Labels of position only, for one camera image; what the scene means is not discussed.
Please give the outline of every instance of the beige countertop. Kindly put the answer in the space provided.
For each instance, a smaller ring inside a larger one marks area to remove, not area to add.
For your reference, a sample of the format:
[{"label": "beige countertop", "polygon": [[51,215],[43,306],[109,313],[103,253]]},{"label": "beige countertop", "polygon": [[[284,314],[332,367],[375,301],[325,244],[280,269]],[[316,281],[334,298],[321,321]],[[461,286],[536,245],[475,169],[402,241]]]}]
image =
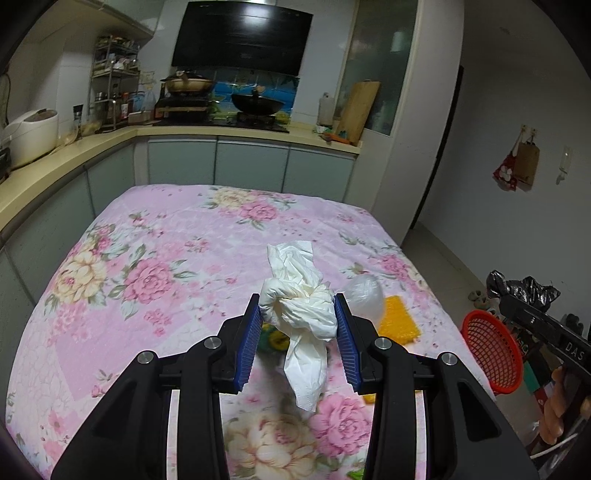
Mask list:
[{"label": "beige countertop", "polygon": [[311,126],[295,124],[289,126],[289,134],[261,130],[229,127],[183,127],[183,126],[137,126],[126,127],[115,132],[82,138],[72,145],[57,150],[26,167],[15,170],[0,184],[0,229],[32,202],[45,189],[91,158],[118,144],[135,137],[153,135],[209,135],[220,137],[241,137],[258,140],[283,141],[309,147],[320,147],[358,155],[358,147],[332,142],[327,144]]}]

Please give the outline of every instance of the pink floral bedspread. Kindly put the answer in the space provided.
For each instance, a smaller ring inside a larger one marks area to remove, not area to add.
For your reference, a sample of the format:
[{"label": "pink floral bedspread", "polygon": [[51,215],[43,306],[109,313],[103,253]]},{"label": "pink floral bedspread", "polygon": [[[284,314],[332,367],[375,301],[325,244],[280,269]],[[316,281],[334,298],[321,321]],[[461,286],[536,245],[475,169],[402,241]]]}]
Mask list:
[{"label": "pink floral bedspread", "polygon": [[[422,331],[408,350],[431,357],[456,352],[488,389],[421,275],[366,211],[227,187],[134,187],[74,246],[22,335],[7,427],[43,477],[138,352],[172,355],[215,334],[271,275],[266,245],[296,239],[312,241],[314,263],[335,291],[355,275],[377,275]],[[232,478],[361,478],[373,406],[346,382],[336,342],[328,348],[328,382],[314,415],[295,407],[279,353],[257,355],[244,391],[222,395]],[[174,395],[169,478],[176,477],[177,403]],[[422,421],[418,428],[424,435]],[[419,440],[418,478],[425,451]]]}]

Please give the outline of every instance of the frying pan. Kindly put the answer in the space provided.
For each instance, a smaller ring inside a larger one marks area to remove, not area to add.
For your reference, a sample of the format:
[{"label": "frying pan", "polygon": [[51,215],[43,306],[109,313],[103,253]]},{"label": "frying pan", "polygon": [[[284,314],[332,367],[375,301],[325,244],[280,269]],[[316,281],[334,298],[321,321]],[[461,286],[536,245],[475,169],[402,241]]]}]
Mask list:
[{"label": "frying pan", "polygon": [[232,103],[241,112],[257,116],[273,115],[284,105],[284,102],[280,102],[279,100],[262,97],[256,88],[252,90],[252,95],[233,93]]}]

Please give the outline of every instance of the kitchen cabinet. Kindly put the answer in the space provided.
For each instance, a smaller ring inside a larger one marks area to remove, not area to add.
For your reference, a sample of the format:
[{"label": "kitchen cabinet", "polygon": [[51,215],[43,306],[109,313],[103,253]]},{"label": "kitchen cabinet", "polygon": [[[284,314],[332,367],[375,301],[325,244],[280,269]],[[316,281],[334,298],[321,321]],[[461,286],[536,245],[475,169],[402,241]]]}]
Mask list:
[{"label": "kitchen cabinet", "polygon": [[95,215],[135,185],[134,146],[128,145],[88,169],[90,196]]},{"label": "kitchen cabinet", "polygon": [[150,140],[150,183],[212,185],[216,140]]},{"label": "kitchen cabinet", "polygon": [[[22,331],[33,312],[33,303],[27,297],[6,251],[0,251],[0,398],[7,396],[8,380],[14,356],[17,354]],[[4,418],[6,402],[1,403],[0,416]]]},{"label": "kitchen cabinet", "polygon": [[342,202],[352,169],[352,155],[292,148],[283,192]]},{"label": "kitchen cabinet", "polygon": [[85,175],[66,184],[17,228],[6,248],[35,302],[94,220]]},{"label": "kitchen cabinet", "polygon": [[220,140],[215,185],[280,192],[289,145]]},{"label": "kitchen cabinet", "polygon": [[164,0],[105,0],[105,5],[155,32]]}]

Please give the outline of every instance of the hanging bag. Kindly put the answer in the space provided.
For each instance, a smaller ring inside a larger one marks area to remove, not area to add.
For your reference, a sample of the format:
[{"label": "hanging bag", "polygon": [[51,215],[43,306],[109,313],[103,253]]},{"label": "hanging bag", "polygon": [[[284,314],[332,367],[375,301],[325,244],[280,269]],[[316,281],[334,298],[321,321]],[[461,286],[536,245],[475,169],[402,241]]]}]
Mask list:
[{"label": "hanging bag", "polygon": [[517,159],[517,156],[514,152],[517,146],[519,146],[519,144],[521,143],[524,134],[525,128],[522,127],[521,131],[519,132],[519,137],[513,145],[513,148],[511,149],[507,157],[503,160],[503,163],[499,166],[499,168],[497,168],[492,174],[493,178],[504,190],[514,192],[517,189],[517,178],[515,178],[514,175],[515,160]]}]

